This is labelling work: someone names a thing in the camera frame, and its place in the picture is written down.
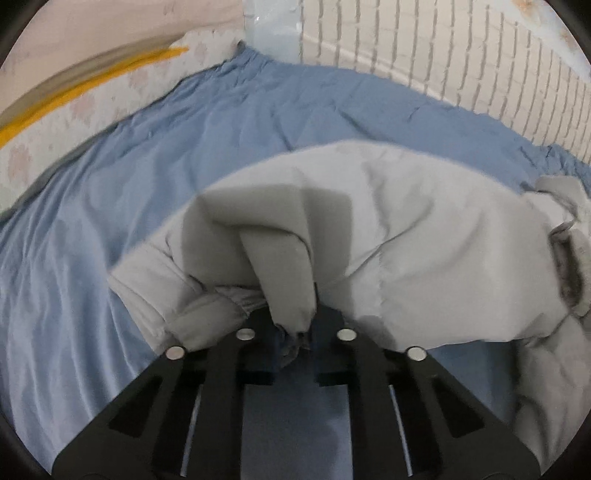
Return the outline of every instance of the yellow stripe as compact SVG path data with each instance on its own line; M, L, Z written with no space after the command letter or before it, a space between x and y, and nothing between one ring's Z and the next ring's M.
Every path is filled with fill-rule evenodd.
M44 100L43 102L31 107L29 110L16 117L4 128L0 129L0 148L10 142L10 140L16 137L23 130L46 116L48 113L51 113L57 108L64 106L89 90L92 90L93 88L98 87L109 80L132 72L133 70L139 69L145 65L178 57L187 50L189 50L188 47L176 47L167 48L164 50L155 50L149 53L136 55L130 59L120 61L106 72L90 80L87 80L80 85L72 87L71 89L60 92L53 97Z

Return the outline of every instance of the silver bolt head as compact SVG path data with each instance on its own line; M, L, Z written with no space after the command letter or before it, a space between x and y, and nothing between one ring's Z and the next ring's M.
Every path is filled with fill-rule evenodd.
M238 340L242 340L243 342L247 342L252 340L256 336L256 333L251 328L241 328L236 332L236 338Z
M337 332L336 336L342 342L351 342L357 338L357 332L350 328L343 328Z

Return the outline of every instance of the metal screw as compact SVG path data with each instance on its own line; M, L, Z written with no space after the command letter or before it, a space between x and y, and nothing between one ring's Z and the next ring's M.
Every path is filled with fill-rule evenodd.
M357 338L357 332L350 328L343 328L337 332L336 336L342 342L351 342Z
M236 338L238 340L242 340L243 342L252 340L254 337L256 337L256 333L251 328L241 328L236 332Z
M407 350L407 355L411 360L415 362L422 362L427 358L427 352L424 348L419 346L413 346Z
M180 360L184 357L184 348L181 346L172 346L166 350L166 358L169 360Z

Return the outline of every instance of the white brick wall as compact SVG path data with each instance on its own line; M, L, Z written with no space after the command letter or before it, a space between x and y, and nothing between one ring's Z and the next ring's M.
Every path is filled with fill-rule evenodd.
M529 30L483 2L300 2L303 63L390 78L591 161L591 86Z

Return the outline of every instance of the blue fabric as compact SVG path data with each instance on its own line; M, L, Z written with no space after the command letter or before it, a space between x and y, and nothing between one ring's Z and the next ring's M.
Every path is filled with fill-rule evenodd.
M100 136L0 231L0 402L46 468L154 359L109 291L109 269L223 176L279 153L351 138L451 158L515 191L541 173L576 174L591 186L591 170L563 150L534 147L487 116L370 75L281 64L246 49L185 80ZM513 400L509 368L495 369L493 362L499 355L509 358L505 350L506 345L476 343L436 355L504 416ZM285 406L274 418L292 415L294 432L307 439L300 443L310 442L307 450L291 450L293 461L278 475L272 465L248 456L269 460L267 452L271 456L279 443L271 426L259 430L258 437L272 445L249 443L245 476L350 478L344 397L333 400L333 393L317 389L317 395L298 400L286 391L275 393L285 397ZM267 418L264 400L250 403L247 425ZM312 410L314 425L305 416L294 420L294 412ZM314 432L324 433L312 442Z

